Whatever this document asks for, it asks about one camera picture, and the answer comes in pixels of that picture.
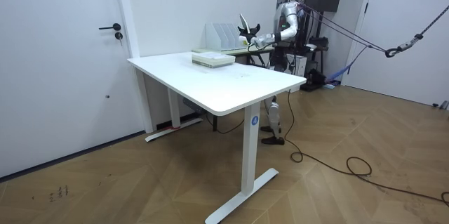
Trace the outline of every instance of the power cord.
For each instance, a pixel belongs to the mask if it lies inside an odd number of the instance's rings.
[[[313,160],[319,162],[320,164],[322,164],[322,165],[328,167],[329,169],[332,169],[332,170],[334,170],[334,171],[336,171],[336,172],[338,172],[338,173],[342,173],[342,174],[350,175],[350,176],[356,176],[358,179],[362,180],[363,182],[367,182],[367,183],[370,183],[370,184],[372,184],[372,185],[376,185],[376,186],[378,186],[378,187],[382,187],[382,188],[384,188],[384,189],[393,190],[393,191],[397,191],[397,192],[403,192],[403,193],[407,193],[407,194],[410,194],[410,195],[415,195],[415,196],[418,196],[418,197],[424,197],[424,198],[432,199],[432,200],[435,200],[435,201],[438,201],[438,202],[443,202],[444,204],[446,204],[446,206],[449,207],[449,202],[445,199],[445,196],[448,195],[449,192],[443,192],[443,193],[441,193],[441,198],[439,199],[439,198],[431,197],[431,196],[428,196],[428,195],[423,195],[423,194],[416,193],[416,192],[409,192],[409,191],[406,191],[406,190],[401,190],[401,189],[389,187],[389,186],[386,186],[386,185],[381,185],[381,184],[375,183],[375,182],[373,182],[373,181],[369,181],[368,179],[366,179],[366,178],[364,178],[364,177],[369,177],[369,176],[371,176],[371,174],[372,174],[372,172],[373,172],[373,169],[371,168],[371,165],[370,165],[367,161],[363,160],[363,159],[360,158],[360,157],[349,157],[348,159],[346,159],[346,167],[347,167],[348,170],[349,170],[349,172],[346,172],[346,171],[341,171],[341,170],[339,170],[339,169],[336,169],[336,168],[330,166],[329,164],[326,164],[325,162],[320,161],[319,159],[317,159],[317,158],[315,158],[315,157],[313,157],[313,156],[311,156],[311,155],[309,155],[309,154],[303,153],[303,152],[301,151],[301,149],[300,149],[295,143],[293,143],[293,142],[291,142],[290,140],[287,139],[288,133],[290,133],[290,131],[291,131],[293,125],[295,124],[295,115],[293,114],[293,109],[292,109],[292,106],[291,106],[291,104],[290,104],[290,91],[288,92],[287,99],[288,99],[288,107],[290,108],[290,112],[291,112],[291,114],[292,114],[293,122],[292,122],[290,128],[288,129],[286,135],[284,136],[284,140],[286,140],[287,142],[289,142],[291,145],[295,146],[296,149],[297,149],[297,152],[293,152],[293,153],[290,155],[290,159],[291,159],[293,162],[299,164],[300,162],[302,162],[302,161],[304,160],[304,156],[306,156],[306,157],[308,157],[308,158],[310,158],[310,159],[313,159]],[[299,155],[299,156],[300,156],[300,159],[299,159],[299,160],[295,159],[295,156],[296,156],[296,155]],[[366,166],[370,169],[369,172],[367,172],[367,173],[355,173],[355,172],[351,169],[351,167],[350,167],[350,165],[349,165],[349,160],[352,160],[352,159],[357,159],[357,160],[360,160],[360,161],[364,162],[364,163],[366,164]]]
[[[206,113],[206,119],[208,120],[209,124],[210,124],[211,126],[213,126],[212,122],[210,122],[210,120],[209,120],[208,113]],[[242,120],[242,121],[240,122],[239,125],[237,125],[236,127],[234,127],[234,128],[231,129],[231,130],[228,130],[228,131],[226,131],[226,132],[221,132],[220,130],[217,129],[217,132],[218,132],[218,133],[221,133],[221,134],[231,133],[232,131],[234,131],[235,129],[237,129],[239,126],[241,126],[241,125],[243,124],[244,121],[245,121],[245,119]]]

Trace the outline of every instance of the door handle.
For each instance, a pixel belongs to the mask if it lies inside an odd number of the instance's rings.
[[[120,31],[120,30],[121,30],[121,26],[120,26],[119,23],[114,23],[114,24],[112,25],[112,27],[100,27],[100,28],[98,28],[98,29],[100,29],[100,30],[104,30],[104,29],[114,29],[114,30],[116,30],[116,31]]]

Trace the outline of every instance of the black cable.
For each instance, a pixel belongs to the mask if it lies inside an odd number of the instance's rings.
[[[401,190],[401,189],[389,187],[389,186],[386,186],[386,185],[381,185],[381,184],[375,183],[375,182],[373,182],[373,181],[369,181],[368,179],[366,179],[366,178],[364,178],[364,177],[370,176],[371,173],[373,172],[373,169],[371,168],[371,165],[370,165],[367,161],[363,160],[363,159],[360,158],[360,157],[349,157],[348,159],[346,159],[346,167],[347,167],[348,170],[349,170],[349,172],[346,172],[346,171],[341,171],[341,170],[339,170],[339,169],[336,169],[336,168],[334,168],[334,167],[332,167],[332,166],[326,164],[326,163],[323,162],[323,161],[320,161],[319,159],[317,159],[317,158],[315,158],[315,157],[313,157],[313,156],[311,156],[311,155],[309,155],[309,154],[303,153],[303,152],[301,151],[301,149],[300,149],[295,143],[293,143],[293,142],[291,142],[291,141],[289,141],[289,140],[287,139],[288,133],[290,133],[290,131],[291,131],[293,125],[295,124],[295,115],[293,114],[293,109],[292,109],[292,106],[291,106],[291,104],[290,104],[290,91],[288,92],[287,99],[288,99],[288,106],[289,106],[290,112],[291,112],[291,114],[292,114],[293,122],[292,122],[292,125],[290,126],[290,128],[288,129],[286,135],[284,136],[284,140],[288,141],[291,145],[295,146],[296,149],[297,149],[297,152],[293,152],[293,153],[290,155],[290,159],[291,159],[293,162],[295,162],[295,163],[300,163],[300,162],[302,162],[302,161],[304,160],[304,156],[306,156],[306,157],[308,157],[308,158],[310,158],[310,159],[313,159],[313,160],[319,162],[320,164],[322,164],[322,165],[328,167],[329,169],[332,169],[332,170],[334,170],[334,171],[336,171],[336,172],[338,172],[338,173],[342,173],[342,174],[350,175],[350,176],[356,176],[358,179],[360,179],[360,180],[362,180],[362,181],[364,181],[364,182],[367,182],[367,183],[370,183],[370,184],[372,184],[372,185],[376,185],[376,186],[378,186],[378,187],[382,187],[382,188],[385,188],[385,189],[388,189],[388,190],[394,190],[394,191],[397,191],[397,192],[403,192],[403,193],[407,193],[407,194],[410,194],[410,195],[415,195],[415,196],[418,196],[418,197],[424,197],[424,198],[432,199],[432,200],[435,200],[435,201],[438,201],[438,202],[443,202],[444,204],[446,204],[446,206],[449,207],[449,202],[445,199],[445,196],[448,195],[449,192],[443,192],[443,193],[441,193],[441,198],[439,199],[439,198],[431,197],[431,196],[428,196],[428,195],[423,195],[423,194],[416,193],[416,192],[409,192],[409,191],[406,191],[406,190]],[[301,157],[301,159],[296,160],[296,159],[295,159],[295,155],[299,155],[299,156]],[[366,166],[370,169],[369,172],[367,172],[367,173],[355,173],[355,172],[351,169],[351,167],[350,167],[350,165],[349,165],[349,160],[352,160],[352,159],[357,159],[357,160],[360,160],[360,161],[364,162],[364,163],[366,164]]]
[[[335,29],[334,27],[331,27],[331,26],[328,25],[327,23],[324,23],[323,21],[320,21],[319,19],[315,18],[314,15],[311,15],[310,13],[308,13],[308,12],[306,12],[306,11],[304,11],[304,13],[307,14],[307,15],[309,15],[309,16],[311,16],[313,19],[318,20],[319,22],[321,22],[322,24],[328,26],[329,28],[335,30],[336,32],[345,35],[346,37],[350,38],[351,40],[353,40],[353,41],[355,41],[355,42],[358,42],[358,43],[360,43],[360,44],[362,44],[362,45],[364,45],[364,46],[368,46],[368,47],[371,46],[371,45],[370,45],[370,44],[371,44],[370,42],[368,42],[369,44],[365,44],[365,43],[363,43],[363,42],[361,42],[361,41],[359,41],[359,40],[357,40],[357,39],[354,39],[353,37],[350,37],[349,35],[345,34],[344,32],[341,32],[341,31],[339,31],[338,29]],[[381,52],[383,52],[383,53],[385,52],[385,50],[378,49],[377,47],[374,47],[374,46],[372,46],[372,49],[375,49],[375,50],[377,50],[377,51],[381,51]]]
[[[312,19],[311,19],[311,27],[310,27],[310,30],[309,30],[309,34],[307,35],[306,43],[309,42],[311,30],[314,28],[314,20],[315,20],[315,18],[313,18],[313,16],[314,16],[314,12],[313,12],[313,11],[311,12],[311,15],[312,15]]]
[[[425,32],[427,32],[427,30],[430,29],[430,27],[432,27],[443,15],[444,13],[446,13],[449,10],[449,6],[446,7],[441,13],[440,15],[438,15],[434,21],[432,21],[422,32],[421,35],[423,35]]]
[[[385,49],[383,49],[382,47],[380,47],[380,46],[378,46],[378,45],[376,45],[376,44],[373,44],[373,43],[371,43],[371,42],[365,40],[364,38],[360,37],[360,36],[357,35],[357,34],[354,34],[353,32],[347,30],[346,28],[344,28],[344,27],[340,26],[339,24],[333,22],[332,20],[328,19],[326,16],[321,15],[318,11],[314,10],[313,8],[308,7],[306,4],[302,4],[301,6],[304,6],[305,8],[308,8],[309,10],[314,11],[315,13],[318,14],[318,16],[323,17],[323,18],[326,19],[327,21],[333,23],[334,25],[336,25],[337,27],[343,29],[344,31],[346,31],[346,32],[348,32],[348,33],[354,35],[355,37],[359,38],[360,40],[362,40],[362,41],[364,41],[364,42],[370,44],[371,46],[374,46],[375,48],[378,48],[379,51],[385,52]]]
[[[211,126],[213,126],[213,124],[212,124],[212,123],[210,122],[210,120],[209,120],[209,117],[208,117],[208,114],[207,114],[207,113],[206,113],[206,119],[208,120],[209,124],[210,124]],[[221,133],[221,134],[231,133],[232,131],[234,131],[235,129],[237,129],[239,126],[241,126],[241,125],[243,124],[244,121],[245,121],[245,119],[244,119],[243,121],[241,121],[239,125],[237,125],[236,127],[234,127],[234,128],[231,129],[231,130],[228,130],[228,131],[226,131],[226,132],[221,132],[220,130],[217,129],[217,132],[218,132],[218,133]]]

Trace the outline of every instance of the white wall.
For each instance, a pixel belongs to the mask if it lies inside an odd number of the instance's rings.
[[[207,22],[261,24],[260,34],[272,32],[276,0],[131,0],[141,56],[190,51],[205,47]],[[167,91],[145,78],[153,124],[170,120]],[[180,106],[181,115],[192,112]]]
[[[363,0],[340,0],[338,11],[336,13],[325,13],[325,16],[349,31],[354,32],[362,3]],[[329,38],[329,51],[324,55],[324,74],[330,75],[346,65],[352,40],[325,25],[321,28],[321,36]]]

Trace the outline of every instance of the door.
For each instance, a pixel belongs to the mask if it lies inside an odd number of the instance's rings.
[[[143,129],[119,0],[0,7],[0,177]]]
[[[369,0],[360,35],[382,48],[395,48],[420,33],[448,4],[449,0]],[[428,105],[449,100],[448,27],[446,13],[423,40],[394,58],[367,49],[345,77],[346,85]],[[362,48],[358,45],[355,54]]]

